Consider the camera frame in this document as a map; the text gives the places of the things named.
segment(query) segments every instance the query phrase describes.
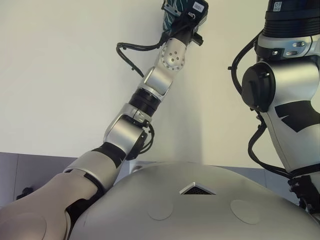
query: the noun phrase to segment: black decal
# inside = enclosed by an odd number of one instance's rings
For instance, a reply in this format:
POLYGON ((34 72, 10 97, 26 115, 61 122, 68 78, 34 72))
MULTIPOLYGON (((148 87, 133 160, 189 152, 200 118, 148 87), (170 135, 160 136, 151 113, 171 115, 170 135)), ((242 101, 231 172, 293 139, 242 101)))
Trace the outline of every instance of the black decal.
POLYGON ((296 132, 309 126, 320 124, 320 113, 311 106, 310 101, 294 101, 275 107, 282 121, 296 132))

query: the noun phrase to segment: black wire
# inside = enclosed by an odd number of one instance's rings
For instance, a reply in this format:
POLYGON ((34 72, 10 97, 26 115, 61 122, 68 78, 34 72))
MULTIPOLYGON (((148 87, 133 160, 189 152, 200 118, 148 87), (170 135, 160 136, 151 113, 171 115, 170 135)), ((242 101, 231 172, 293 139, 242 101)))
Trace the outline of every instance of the black wire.
POLYGON ((180 28, 178 28, 178 30, 171 32, 170 34, 168 34, 168 31, 164 31, 161 35, 161 38, 159 40, 159 42, 157 44, 154 45, 150 45, 150 46, 144 46, 144 45, 137 45, 137 44, 131 44, 131 43, 127 43, 127 42, 119 42, 116 45, 116 52, 119 54, 119 56, 127 63, 131 66, 131 69, 133 71, 136 71, 142 78, 144 77, 143 72, 140 70, 140 68, 138 68, 122 51, 126 50, 126 49, 131 49, 131 50, 135 50, 135 51, 151 51, 154 49, 158 49, 160 48, 166 41, 168 41, 172 36, 176 35, 177 33, 181 32, 182 30, 184 30, 185 28, 187 28, 188 25, 184 25, 180 28))
POLYGON ((151 139, 146 145, 143 146, 139 154, 144 154, 145 152, 147 152, 152 147, 152 144, 154 143, 155 130, 151 124, 149 124, 149 129, 150 129, 149 133, 151 134, 151 139))
POLYGON ((291 179, 292 178, 291 175, 284 168, 266 164, 266 163, 260 161, 258 159, 258 157, 255 155, 255 153, 253 151, 253 146, 255 145, 257 140, 262 136, 262 134, 265 132, 265 130, 267 128, 267 125, 266 125, 264 119, 262 118, 262 116, 260 115, 259 112, 257 112, 257 113, 258 113, 258 118, 261 120, 261 124, 258 126, 257 131, 254 133, 254 135, 251 137, 251 139, 248 143, 248 154, 249 154, 250 158, 254 162, 256 162, 257 164, 259 164, 261 167, 263 167, 264 169, 266 169, 272 173, 286 177, 288 179, 291 179))
POLYGON ((255 36, 239 53, 238 55, 235 57, 235 59, 232 62, 232 65, 228 67, 228 70, 231 70, 231 78, 232 78, 232 82, 236 88, 236 90, 238 91, 238 93, 241 95, 242 93, 242 87, 239 83, 239 80, 237 78, 237 68, 238 68, 238 64, 241 61, 241 59, 247 54, 247 52, 250 51, 250 49, 252 49, 254 47, 254 44, 257 43, 259 35, 263 32, 263 30, 261 30, 257 36, 255 36))

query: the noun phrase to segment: table surface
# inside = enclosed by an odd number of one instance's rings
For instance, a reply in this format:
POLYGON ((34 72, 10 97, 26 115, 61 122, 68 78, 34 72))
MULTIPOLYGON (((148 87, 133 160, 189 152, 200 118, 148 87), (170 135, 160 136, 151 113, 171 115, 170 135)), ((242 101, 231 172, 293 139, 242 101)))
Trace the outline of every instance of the table surface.
MULTIPOLYGON (((268 1, 209 0, 208 20, 186 66, 153 116, 155 141, 142 161, 259 167, 247 154, 259 122, 230 71, 236 54, 263 28, 268 1)), ((0 152, 78 157, 105 129, 141 78, 117 55, 117 42, 152 45, 162 32, 161 0, 2 0, 0 152)), ((150 68, 157 50, 126 54, 150 68)), ((248 53, 239 79, 255 63, 248 53)), ((320 110, 320 91, 312 100, 320 110)), ((268 133, 255 147, 281 166, 268 133)))

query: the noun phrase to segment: gray surface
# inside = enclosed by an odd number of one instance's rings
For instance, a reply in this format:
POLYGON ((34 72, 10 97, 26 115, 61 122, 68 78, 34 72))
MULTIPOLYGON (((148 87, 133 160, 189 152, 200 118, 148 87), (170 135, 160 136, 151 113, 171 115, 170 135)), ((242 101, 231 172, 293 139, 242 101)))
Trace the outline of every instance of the gray surface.
POLYGON ((274 174, 270 171, 265 171, 266 187, 281 197, 293 202, 299 203, 299 199, 296 194, 289 191, 288 179, 274 174))
POLYGON ((0 152, 0 207, 14 199, 18 154, 0 152))
POLYGON ((14 199, 24 188, 38 189, 75 160, 72 157, 20 154, 16 170, 14 199))
POLYGON ((180 162, 155 164, 120 181, 80 216, 70 239, 318 240, 319 234, 309 214, 260 184, 221 167, 180 162), (179 194, 190 182, 216 195, 179 194), (161 198, 168 214, 158 217, 155 209, 150 217, 150 205, 161 198), (234 200, 242 205, 233 213, 234 200))
MULTIPOLYGON (((41 187, 55 174, 61 173, 74 159, 0 152, 0 207, 13 201, 17 195, 21 194, 25 187, 41 187)), ((115 181, 116 183, 129 174, 130 163, 133 162, 125 161, 123 163, 118 178, 115 181)), ((138 161, 139 163, 143 166, 150 164, 150 162, 138 161)), ((224 166, 223 168, 241 174, 295 204, 299 201, 294 193, 289 192, 287 179, 282 176, 260 168, 230 166, 224 166)))
POLYGON ((243 175, 252 181, 266 187, 265 170, 260 168, 223 166, 222 168, 231 170, 237 174, 243 175))

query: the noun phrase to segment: white sticker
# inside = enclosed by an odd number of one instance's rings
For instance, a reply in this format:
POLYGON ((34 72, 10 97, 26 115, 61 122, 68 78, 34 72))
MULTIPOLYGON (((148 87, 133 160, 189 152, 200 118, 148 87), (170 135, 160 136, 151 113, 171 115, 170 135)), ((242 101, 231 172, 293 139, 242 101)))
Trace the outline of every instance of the white sticker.
POLYGON ((280 12, 281 10, 282 1, 276 1, 273 5, 274 12, 280 12))
POLYGON ((205 6, 195 1, 192 8, 202 13, 202 11, 205 9, 205 6))

